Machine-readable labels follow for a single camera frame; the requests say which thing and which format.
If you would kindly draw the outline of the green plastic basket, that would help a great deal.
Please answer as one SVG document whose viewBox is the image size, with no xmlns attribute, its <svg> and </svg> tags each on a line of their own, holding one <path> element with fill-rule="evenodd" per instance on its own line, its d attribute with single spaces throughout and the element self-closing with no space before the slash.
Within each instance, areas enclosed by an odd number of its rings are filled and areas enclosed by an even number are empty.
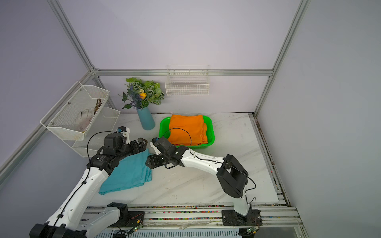
<svg viewBox="0 0 381 238">
<path fill-rule="evenodd" d="M 169 138 L 170 135 L 170 130 L 169 130 L 169 124 L 170 124 L 170 119 L 171 117 L 167 117 L 163 119 L 160 123 L 160 129 L 159 129 L 159 137 L 165 137 Z M 215 135 L 214 135 L 214 130 L 213 130 L 213 123 L 211 118 L 207 116 L 203 116 L 204 122 L 207 125 L 207 138 L 208 138 L 208 143 L 207 144 L 202 144 L 198 146 L 189 146 L 192 149 L 203 149 L 211 146 L 215 142 Z"/>
</svg>

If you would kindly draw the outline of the teal pants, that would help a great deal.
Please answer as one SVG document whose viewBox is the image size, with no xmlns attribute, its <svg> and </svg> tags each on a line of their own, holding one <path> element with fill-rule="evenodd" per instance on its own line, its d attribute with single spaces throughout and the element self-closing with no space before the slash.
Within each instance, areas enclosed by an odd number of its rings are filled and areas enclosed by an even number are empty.
<svg viewBox="0 0 381 238">
<path fill-rule="evenodd" d="M 146 166 L 149 150 L 131 155 L 116 167 L 99 189 L 100 195 L 143 186 L 152 181 L 152 169 Z"/>
</svg>

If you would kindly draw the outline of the orange pants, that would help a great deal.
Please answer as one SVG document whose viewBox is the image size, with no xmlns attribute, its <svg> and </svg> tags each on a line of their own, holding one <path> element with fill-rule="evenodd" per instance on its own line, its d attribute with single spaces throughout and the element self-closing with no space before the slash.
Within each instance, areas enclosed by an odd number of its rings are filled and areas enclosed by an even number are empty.
<svg viewBox="0 0 381 238">
<path fill-rule="evenodd" d="M 207 125 L 203 116 L 173 115 L 169 124 L 168 140 L 173 145 L 198 146 L 208 143 Z"/>
</svg>

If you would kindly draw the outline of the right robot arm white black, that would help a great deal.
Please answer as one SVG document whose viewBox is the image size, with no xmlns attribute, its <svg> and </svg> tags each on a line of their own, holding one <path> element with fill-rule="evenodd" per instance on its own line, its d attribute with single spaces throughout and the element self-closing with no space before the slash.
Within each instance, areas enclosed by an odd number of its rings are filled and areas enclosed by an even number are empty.
<svg viewBox="0 0 381 238">
<path fill-rule="evenodd" d="M 150 169 L 177 166 L 194 168 L 217 177 L 222 190 L 233 198 L 234 212 L 246 217 L 251 210 L 245 188 L 249 182 L 249 174 L 241 163 L 232 155 L 225 157 L 208 156 L 186 146 L 175 146 L 168 139 L 154 138 L 149 143 L 155 153 L 148 156 L 146 166 Z"/>
</svg>

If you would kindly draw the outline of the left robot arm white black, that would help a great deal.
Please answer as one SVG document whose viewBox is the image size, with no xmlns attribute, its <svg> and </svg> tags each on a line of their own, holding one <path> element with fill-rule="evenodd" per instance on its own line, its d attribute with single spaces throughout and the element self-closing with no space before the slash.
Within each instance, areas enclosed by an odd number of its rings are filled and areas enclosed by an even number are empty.
<svg viewBox="0 0 381 238">
<path fill-rule="evenodd" d="M 147 148 L 147 140 L 130 141 L 128 132 L 108 132 L 104 145 L 89 158 L 84 174 L 68 198 L 44 223 L 31 229 L 31 238 L 94 238 L 108 227 L 120 227 L 133 221 L 128 206 L 112 202 L 97 216 L 82 223 L 81 218 L 94 195 L 121 160 Z"/>
</svg>

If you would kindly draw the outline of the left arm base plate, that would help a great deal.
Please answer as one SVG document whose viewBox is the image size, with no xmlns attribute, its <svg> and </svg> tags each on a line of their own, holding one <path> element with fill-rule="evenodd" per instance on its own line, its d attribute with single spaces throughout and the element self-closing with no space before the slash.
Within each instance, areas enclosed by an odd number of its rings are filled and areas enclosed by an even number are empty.
<svg viewBox="0 0 381 238">
<path fill-rule="evenodd" d="M 119 227 L 136 227 L 144 221 L 144 211 L 129 211 L 118 222 Z"/>
</svg>

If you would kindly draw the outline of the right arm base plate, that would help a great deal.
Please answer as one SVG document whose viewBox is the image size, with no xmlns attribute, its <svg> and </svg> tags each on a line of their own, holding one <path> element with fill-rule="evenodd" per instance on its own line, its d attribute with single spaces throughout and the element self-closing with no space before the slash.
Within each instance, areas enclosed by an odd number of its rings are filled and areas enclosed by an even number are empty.
<svg viewBox="0 0 381 238">
<path fill-rule="evenodd" d="M 222 210 L 222 222 L 224 226 L 262 226 L 262 216 L 258 209 L 249 210 L 246 216 L 236 213 L 234 210 Z"/>
</svg>

